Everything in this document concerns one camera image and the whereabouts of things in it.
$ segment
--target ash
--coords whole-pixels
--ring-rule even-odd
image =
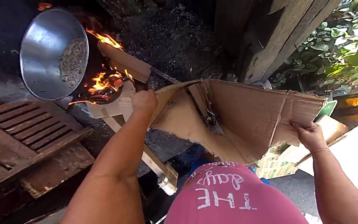
[[[116,37],[126,53],[181,82],[234,74],[233,62],[217,43],[213,28],[178,1],[167,1],[163,8],[148,6],[142,14],[116,24],[121,30]],[[147,84],[155,90],[171,85],[155,74]]]

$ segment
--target cardboard scrap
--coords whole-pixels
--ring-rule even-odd
[[[97,48],[102,55],[110,59],[110,67],[117,67],[116,70],[121,74],[125,74],[125,69],[127,69],[134,79],[142,83],[147,82],[151,73],[151,65],[100,41],[97,43]]]
[[[294,163],[279,159],[283,151],[289,147],[286,143],[269,148],[261,160],[256,161],[256,175],[259,178],[271,179],[294,174],[298,168]]]
[[[87,104],[89,112],[93,118],[105,118],[116,115],[124,115],[124,119],[128,120],[132,114],[132,101],[131,97],[135,94],[135,87],[132,81],[125,81],[122,86],[121,95],[109,104]]]
[[[203,122],[198,103],[184,88],[194,84],[203,86],[224,135],[209,130]],[[167,86],[156,96],[158,106],[151,128],[200,143],[221,160],[241,164],[261,159],[270,147],[282,141],[299,145],[290,121],[310,124],[326,102],[314,95],[211,79]]]

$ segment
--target wooden post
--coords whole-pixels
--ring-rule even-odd
[[[233,57],[238,56],[239,45],[251,13],[253,0],[217,0],[215,36]]]
[[[244,60],[240,81],[266,81],[341,0],[274,0],[270,13],[284,12],[264,50]]]

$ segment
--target burning cardboard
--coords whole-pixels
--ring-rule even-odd
[[[189,89],[203,92],[196,99]],[[294,91],[208,79],[167,86],[156,96],[151,128],[199,143],[223,161],[241,164],[261,159],[268,148],[282,141],[299,145],[290,121],[309,125],[326,102]],[[210,127],[204,120],[209,104],[218,126]]]

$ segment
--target pink t-shirt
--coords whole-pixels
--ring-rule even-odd
[[[166,224],[307,224],[296,206],[246,166],[208,163],[194,171],[168,211]]]

